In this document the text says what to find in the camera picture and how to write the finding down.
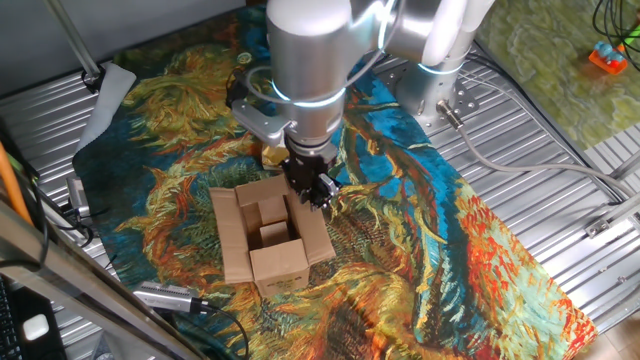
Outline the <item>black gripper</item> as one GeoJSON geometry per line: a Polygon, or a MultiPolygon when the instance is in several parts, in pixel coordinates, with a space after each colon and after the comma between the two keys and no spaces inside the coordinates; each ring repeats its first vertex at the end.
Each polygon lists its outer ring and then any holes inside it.
{"type": "Polygon", "coordinates": [[[334,164],[335,157],[303,156],[295,152],[280,163],[300,202],[309,202],[313,211],[326,208],[339,193],[341,184],[328,174],[334,164]]]}

